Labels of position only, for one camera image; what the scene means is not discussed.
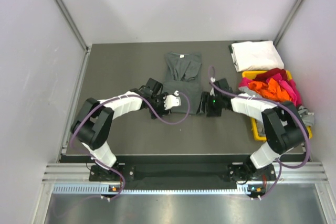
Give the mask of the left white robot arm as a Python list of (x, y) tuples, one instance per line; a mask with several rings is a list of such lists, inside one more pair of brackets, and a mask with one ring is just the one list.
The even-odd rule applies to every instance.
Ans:
[(76, 115), (70, 132), (71, 142), (78, 139), (96, 163), (91, 168), (93, 177), (114, 180), (119, 175), (118, 161), (107, 143), (112, 122), (131, 112), (149, 109), (152, 119), (160, 119), (180, 105), (177, 95), (163, 92), (163, 84), (149, 79), (146, 85), (105, 99), (88, 98)]

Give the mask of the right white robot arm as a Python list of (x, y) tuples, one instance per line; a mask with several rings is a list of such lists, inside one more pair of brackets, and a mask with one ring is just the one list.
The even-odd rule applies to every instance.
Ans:
[(212, 89), (205, 94), (207, 116), (221, 116), (222, 110), (244, 114), (263, 124), (266, 141), (242, 164), (243, 180), (256, 180), (264, 174), (264, 168), (278, 160), (283, 154), (305, 143), (309, 133), (295, 105), (290, 101), (275, 102), (265, 98), (234, 94), (225, 78), (209, 81)]

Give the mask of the dark grey t shirt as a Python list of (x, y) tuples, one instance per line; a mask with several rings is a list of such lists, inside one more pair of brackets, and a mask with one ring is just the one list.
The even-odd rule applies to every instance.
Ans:
[(200, 53), (178, 54), (169, 52), (164, 55), (167, 71), (163, 81), (163, 92), (173, 94), (175, 91), (185, 94), (181, 105), (173, 107), (173, 113), (196, 115), (201, 103), (202, 55)]

